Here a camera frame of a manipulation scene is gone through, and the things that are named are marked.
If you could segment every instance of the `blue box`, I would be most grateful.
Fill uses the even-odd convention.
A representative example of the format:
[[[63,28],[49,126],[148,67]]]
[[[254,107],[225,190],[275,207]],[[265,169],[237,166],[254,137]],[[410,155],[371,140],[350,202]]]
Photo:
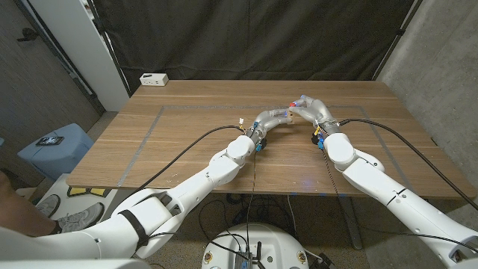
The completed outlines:
[[[36,146],[42,137],[64,137],[58,145]],[[20,150],[17,155],[47,178],[57,180],[63,173],[71,173],[93,141],[75,123],[45,134]]]

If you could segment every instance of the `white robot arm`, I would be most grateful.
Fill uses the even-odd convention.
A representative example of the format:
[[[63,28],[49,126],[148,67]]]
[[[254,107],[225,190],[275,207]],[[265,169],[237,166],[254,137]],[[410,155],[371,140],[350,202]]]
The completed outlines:
[[[265,145],[270,129],[290,121],[285,109],[262,112],[253,127],[214,155],[204,170],[169,190],[138,191],[110,219],[90,228],[39,238],[0,228],[5,244],[0,260],[118,259],[135,253],[146,258],[173,236],[185,216],[214,188],[236,177],[246,157]]]
[[[312,122],[315,128],[320,126],[329,134],[323,145],[335,168],[351,185],[385,205],[413,233],[449,238],[477,248],[478,232],[450,219],[387,176],[378,159],[354,149],[348,137],[340,133],[335,119],[320,100],[301,96],[294,104],[296,107],[289,108],[292,112]],[[455,266],[460,260],[478,258],[478,253],[450,241],[428,237],[420,239],[448,268]]]

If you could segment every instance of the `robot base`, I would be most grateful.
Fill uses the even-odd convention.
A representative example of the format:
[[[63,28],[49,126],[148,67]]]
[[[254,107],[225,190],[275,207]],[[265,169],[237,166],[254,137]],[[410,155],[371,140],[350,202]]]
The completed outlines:
[[[247,239],[245,223],[233,226],[229,231]],[[228,232],[225,231],[220,234],[226,235]],[[246,242],[238,236],[236,236],[236,239],[239,241],[243,256],[247,257]],[[214,242],[231,250],[239,251],[239,245],[232,236],[217,238],[214,239]],[[252,264],[250,264],[239,255],[210,243],[206,246],[202,257],[202,269],[308,268],[302,245],[294,237],[275,226],[264,223],[249,223],[249,247],[251,257],[255,258],[260,253],[259,261],[263,267],[257,264],[257,259],[252,259]]]

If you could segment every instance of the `power strip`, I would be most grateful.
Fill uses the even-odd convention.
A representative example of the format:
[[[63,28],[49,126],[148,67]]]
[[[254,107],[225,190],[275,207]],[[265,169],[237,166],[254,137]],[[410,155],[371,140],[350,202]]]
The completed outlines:
[[[166,74],[144,73],[140,77],[141,84],[145,86],[165,86],[169,81]]]

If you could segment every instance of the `sneaker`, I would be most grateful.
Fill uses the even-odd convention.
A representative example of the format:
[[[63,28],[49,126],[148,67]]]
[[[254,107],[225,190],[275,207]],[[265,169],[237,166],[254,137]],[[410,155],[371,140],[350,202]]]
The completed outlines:
[[[57,219],[61,233],[75,232],[95,225],[102,217],[104,210],[105,206],[97,202],[79,213]]]
[[[44,199],[41,203],[39,203],[36,207],[45,216],[51,217],[57,211],[59,206],[60,197],[56,194],[52,194],[46,199]]]

